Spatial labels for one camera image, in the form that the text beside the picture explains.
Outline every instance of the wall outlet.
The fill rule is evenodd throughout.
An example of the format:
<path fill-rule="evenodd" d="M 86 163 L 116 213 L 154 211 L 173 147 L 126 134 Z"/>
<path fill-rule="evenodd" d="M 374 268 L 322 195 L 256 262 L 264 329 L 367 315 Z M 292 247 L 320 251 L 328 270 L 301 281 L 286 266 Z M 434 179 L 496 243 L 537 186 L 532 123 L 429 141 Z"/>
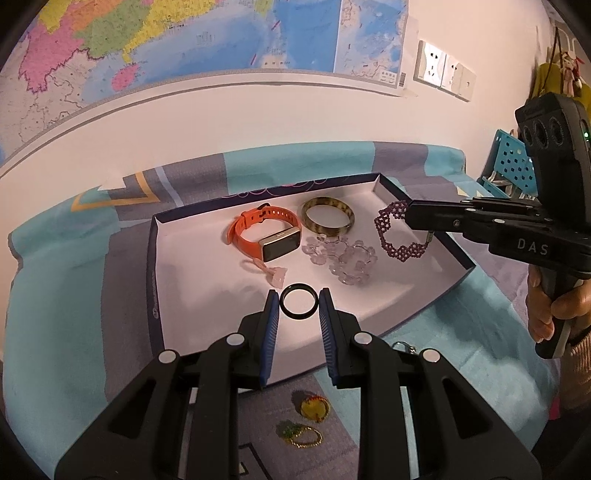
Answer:
<path fill-rule="evenodd" d="M 443 81 L 441 82 L 441 89 L 454 95 L 460 93 L 463 71 L 464 66 L 454 57 L 448 55 L 446 57 L 445 66 L 443 67 Z"/>
<path fill-rule="evenodd" d="M 470 102 L 472 100 L 472 96 L 474 95 L 474 88 L 476 87 L 476 73 L 472 72 L 466 67 L 462 68 L 462 81 L 460 83 L 460 90 L 457 93 L 457 96 L 467 102 Z"/>
<path fill-rule="evenodd" d="M 421 40 L 418 44 L 415 80 L 440 87 L 447 54 L 430 43 Z"/>

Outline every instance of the map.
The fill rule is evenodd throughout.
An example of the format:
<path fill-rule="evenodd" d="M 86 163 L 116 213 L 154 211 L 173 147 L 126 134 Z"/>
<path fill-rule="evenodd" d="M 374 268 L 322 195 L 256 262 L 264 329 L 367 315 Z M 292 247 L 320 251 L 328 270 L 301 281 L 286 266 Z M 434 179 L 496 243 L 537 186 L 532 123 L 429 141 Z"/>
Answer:
<path fill-rule="evenodd" d="M 292 69 L 395 85 L 408 0 L 49 0 L 0 73 L 0 164 L 55 122 L 155 82 Z"/>

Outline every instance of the beaded bracelet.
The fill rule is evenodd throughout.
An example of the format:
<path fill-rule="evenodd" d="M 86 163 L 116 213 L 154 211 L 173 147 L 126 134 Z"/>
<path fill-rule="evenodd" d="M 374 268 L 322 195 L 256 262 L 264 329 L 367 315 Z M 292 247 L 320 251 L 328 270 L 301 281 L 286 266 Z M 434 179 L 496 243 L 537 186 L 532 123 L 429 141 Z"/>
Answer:
<path fill-rule="evenodd" d="M 423 244 L 413 242 L 408 247 L 402 245 L 401 247 L 396 248 L 384 238 L 384 234 L 392 228 L 390 215 L 392 215 L 395 220 L 404 220 L 404 213 L 406 212 L 407 206 L 408 204 L 403 200 L 392 202 L 385 209 L 380 210 L 379 216 L 374 219 L 379 239 L 382 242 L 382 248 L 390 257 L 397 258 L 401 262 L 406 262 L 410 257 L 420 258 L 425 253 L 427 246 L 433 239 L 433 232 L 429 232 L 427 234 L 427 240 Z"/>

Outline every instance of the earring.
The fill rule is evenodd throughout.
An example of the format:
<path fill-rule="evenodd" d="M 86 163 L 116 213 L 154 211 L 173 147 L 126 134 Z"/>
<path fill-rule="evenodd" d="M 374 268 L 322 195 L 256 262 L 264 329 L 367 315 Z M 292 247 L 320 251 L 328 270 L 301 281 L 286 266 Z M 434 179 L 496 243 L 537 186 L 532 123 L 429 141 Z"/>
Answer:
<path fill-rule="evenodd" d="M 300 405 L 300 414 L 305 419 L 321 423 L 330 413 L 328 399 L 320 395 L 307 397 Z"/>

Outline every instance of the sleeve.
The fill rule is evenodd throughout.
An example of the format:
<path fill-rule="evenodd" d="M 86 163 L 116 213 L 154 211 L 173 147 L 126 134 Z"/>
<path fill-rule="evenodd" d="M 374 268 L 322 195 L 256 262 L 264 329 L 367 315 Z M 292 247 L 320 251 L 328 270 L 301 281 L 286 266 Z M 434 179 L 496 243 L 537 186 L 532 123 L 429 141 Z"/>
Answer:
<path fill-rule="evenodd" d="M 560 361 L 560 407 L 579 411 L 591 405 L 591 332 L 568 346 Z"/>

